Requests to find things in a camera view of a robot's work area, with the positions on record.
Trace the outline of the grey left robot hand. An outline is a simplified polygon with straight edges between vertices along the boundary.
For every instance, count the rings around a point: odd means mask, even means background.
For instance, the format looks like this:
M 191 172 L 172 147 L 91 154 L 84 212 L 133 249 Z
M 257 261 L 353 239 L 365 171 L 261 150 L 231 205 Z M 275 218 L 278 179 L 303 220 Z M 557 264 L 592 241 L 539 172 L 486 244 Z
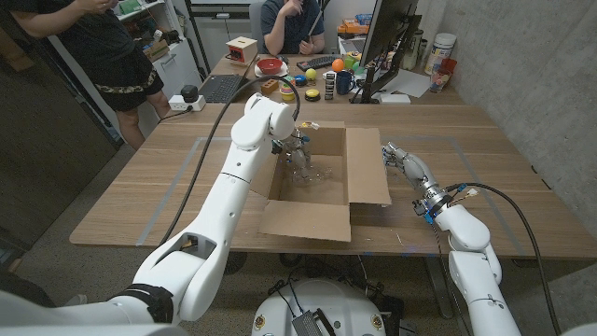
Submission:
M 310 178 L 311 152 L 307 149 L 310 141 L 310 137 L 297 128 L 286 139 L 272 140 L 272 153 L 285 154 L 297 182 L 307 182 Z

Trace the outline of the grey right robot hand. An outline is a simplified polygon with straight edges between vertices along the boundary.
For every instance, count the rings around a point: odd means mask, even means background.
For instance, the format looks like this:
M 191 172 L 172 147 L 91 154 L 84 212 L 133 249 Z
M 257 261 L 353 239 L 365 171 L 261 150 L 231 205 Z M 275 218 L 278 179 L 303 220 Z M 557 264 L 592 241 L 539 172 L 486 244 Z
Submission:
M 421 198 L 412 202 L 417 216 L 424 217 L 432 224 L 452 196 L 441 188 L 426 163 L 416 155 L 409 154 L 394 143 L 388 142 L 382 146 L 383 163 L 397 168 L 410 183 Z

